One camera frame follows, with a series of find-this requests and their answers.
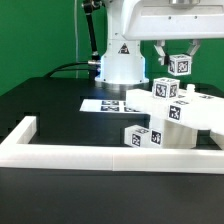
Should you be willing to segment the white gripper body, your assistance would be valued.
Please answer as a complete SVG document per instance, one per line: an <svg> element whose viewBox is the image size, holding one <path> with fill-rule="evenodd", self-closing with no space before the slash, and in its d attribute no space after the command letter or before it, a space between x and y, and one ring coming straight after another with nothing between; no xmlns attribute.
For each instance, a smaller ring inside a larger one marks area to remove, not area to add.
<svg viewBox="0 0 224 224"><path fill-rule="evenodd" d="M170 0L124 0L121 34L127 40L224 37L224 0L176 5Z"/></svg>

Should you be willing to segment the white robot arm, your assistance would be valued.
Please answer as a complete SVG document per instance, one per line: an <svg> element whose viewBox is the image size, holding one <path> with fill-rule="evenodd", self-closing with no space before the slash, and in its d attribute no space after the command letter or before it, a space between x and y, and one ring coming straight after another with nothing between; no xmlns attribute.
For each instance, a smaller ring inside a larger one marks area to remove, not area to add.
<svg viewBox="0 0 224 224"><path fill-rule="evenodd" d="M159 62L174 76L191 73L202 39L224 37L224 0L102 0L107 10L107 50L98 82L146 83L140 42L152 40Z"/></svg>

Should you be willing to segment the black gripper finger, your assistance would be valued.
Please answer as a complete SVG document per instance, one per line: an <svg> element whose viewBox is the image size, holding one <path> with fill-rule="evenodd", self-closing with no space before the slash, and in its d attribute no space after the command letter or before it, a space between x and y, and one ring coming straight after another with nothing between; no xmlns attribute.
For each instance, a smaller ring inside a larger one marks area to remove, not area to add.
<svg viewBox="0 0 224 224"><path fill-rule="evenodd" d="M191 40L186 54L193 57L196 54L197 50L200 48L200 46L201 46L201 41L199 39Z"/></svg>
<svg viewBox="0 0 224 224"><path fill-rule="evenodd" d="M157 40L154 44L154 48L159 55L158 62L161 66L169 64L169 55L164 50L165 41L164 40Z"/></svg>

